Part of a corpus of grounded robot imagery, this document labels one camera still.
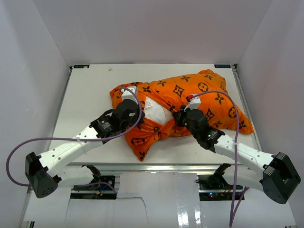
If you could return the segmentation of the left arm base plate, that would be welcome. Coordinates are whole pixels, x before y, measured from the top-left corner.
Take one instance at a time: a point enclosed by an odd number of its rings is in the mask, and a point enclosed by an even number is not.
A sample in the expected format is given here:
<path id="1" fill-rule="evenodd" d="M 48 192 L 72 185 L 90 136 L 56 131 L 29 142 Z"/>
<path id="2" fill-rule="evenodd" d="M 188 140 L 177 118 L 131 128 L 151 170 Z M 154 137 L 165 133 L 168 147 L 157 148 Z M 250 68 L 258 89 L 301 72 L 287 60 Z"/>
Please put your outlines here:
<path id="1" fill-rule="evenodd" d="M 70 198 L 73 200 L 115 200 L 119 184 L 114 175 L 104 175 L 93 165 L 82 165 L 93 174 L 89 185 L 73 186 Z"/>

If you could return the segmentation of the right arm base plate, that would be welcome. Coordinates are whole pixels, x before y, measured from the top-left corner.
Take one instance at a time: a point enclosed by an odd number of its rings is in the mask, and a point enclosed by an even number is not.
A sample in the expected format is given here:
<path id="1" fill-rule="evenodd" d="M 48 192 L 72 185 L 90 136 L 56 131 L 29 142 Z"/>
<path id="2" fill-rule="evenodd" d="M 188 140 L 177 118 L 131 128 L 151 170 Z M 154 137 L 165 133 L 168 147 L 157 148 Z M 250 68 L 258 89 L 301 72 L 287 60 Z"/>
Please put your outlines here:
<path id="1" fill-rule="evenodd" d="M 231 201 L 233 185 L 228 184 L 223 175 L 231 164 L 220 165 L 213 174 L 198 175 L 196 183 L 199 186 L 200 201 Z"/>

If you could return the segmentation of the white pillow insert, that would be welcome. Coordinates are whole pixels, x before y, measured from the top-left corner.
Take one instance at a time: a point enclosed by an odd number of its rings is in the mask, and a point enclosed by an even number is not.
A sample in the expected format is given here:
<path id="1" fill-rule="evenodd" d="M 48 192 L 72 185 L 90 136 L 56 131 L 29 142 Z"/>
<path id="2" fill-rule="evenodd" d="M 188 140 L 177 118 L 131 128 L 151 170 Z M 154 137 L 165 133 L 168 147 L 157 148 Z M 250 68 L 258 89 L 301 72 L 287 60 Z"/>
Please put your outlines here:
<path id="1" fill-rule="evenodd" d="M 165 125 L 173 118 L 171 111 L 148 96 L 145 99 L 144 113 L 146 118 L 161 125 Z"/>

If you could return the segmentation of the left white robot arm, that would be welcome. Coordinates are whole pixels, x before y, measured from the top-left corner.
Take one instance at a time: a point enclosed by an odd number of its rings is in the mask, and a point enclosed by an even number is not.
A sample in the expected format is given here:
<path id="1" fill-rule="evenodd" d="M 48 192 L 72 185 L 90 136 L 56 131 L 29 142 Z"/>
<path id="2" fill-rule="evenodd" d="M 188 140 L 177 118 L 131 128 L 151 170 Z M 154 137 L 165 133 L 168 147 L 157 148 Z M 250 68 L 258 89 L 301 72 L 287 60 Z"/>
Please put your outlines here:
<path id="1" fill-rule="evenodd" d="M 66 166 L 92 149 L 121 137 L 142 120 L 140 101 L 124 99 L 115 109 L 106 111 L 72 139 L 47 152 L 34 152 L 25 158 L 25 175 L 37 198 L 52 194 L 58 187 L 83 185 L 94 190 L 100 177 L 94 166 L 68 171 Z"/>

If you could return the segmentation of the orange patterned pillowcase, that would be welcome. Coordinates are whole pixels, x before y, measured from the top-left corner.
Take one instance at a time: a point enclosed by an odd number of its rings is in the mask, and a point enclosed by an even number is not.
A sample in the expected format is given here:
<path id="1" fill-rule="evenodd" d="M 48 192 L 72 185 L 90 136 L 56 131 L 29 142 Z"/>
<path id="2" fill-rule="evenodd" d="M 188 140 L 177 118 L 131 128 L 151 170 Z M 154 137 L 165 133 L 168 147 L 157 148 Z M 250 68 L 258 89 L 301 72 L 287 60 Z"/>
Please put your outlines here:
<path id="1" fill-rule="evenodd" d="M 182 105 L 188 104 L 187 97 L 190 94 L 198 94 L 201 100 L 198 109 L 204 113 L 212 127 L 220 130 L 239 131 L 245 135 L 254 132 L 250 119 L 228 99 L 226 79 L 211 69 L 151 82 L 131 82 L 118 85 L 109 92 L 114 108 L 122 102 L 122 92 L 120 91 L 122 86 L 137 87 L 137 97 L 143 112 L 147 96 L 173 114 Z M 176 126 L 174 118 L 165 125 L 161 125 L 144 117 L 141 128 L 138 130 L 135 127 L 124 136 L 126 143 L 141 162 L 152 153 L 151 151 L 156 148 L 159 141 L 190 135 L 185 127 Z"/>

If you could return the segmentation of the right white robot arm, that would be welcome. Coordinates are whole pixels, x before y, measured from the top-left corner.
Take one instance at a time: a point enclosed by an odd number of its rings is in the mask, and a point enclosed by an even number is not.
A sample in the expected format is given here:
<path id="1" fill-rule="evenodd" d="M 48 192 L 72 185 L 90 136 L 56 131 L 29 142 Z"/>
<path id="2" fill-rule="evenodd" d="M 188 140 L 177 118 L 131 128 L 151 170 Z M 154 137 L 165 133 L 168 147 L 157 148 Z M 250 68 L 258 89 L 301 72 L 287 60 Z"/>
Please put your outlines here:
<path id="1" fill-rule="evenodd" d="M 215 171 L 215 185 L 226 189 L 237 180 L 238 185 L 264 192 L 271 200 L 286 204 L 300 184 L 301 178 L 288 155 L 265 153 L 242 143 L 235 143 L 223 131 L 208 124 L 201 110 L 182 106 L 173 114 L 178 127 L 185 127 L 197 143 L 215 154 L 224 155 L 242 164 L 231 167 L 222 164 Z"/>

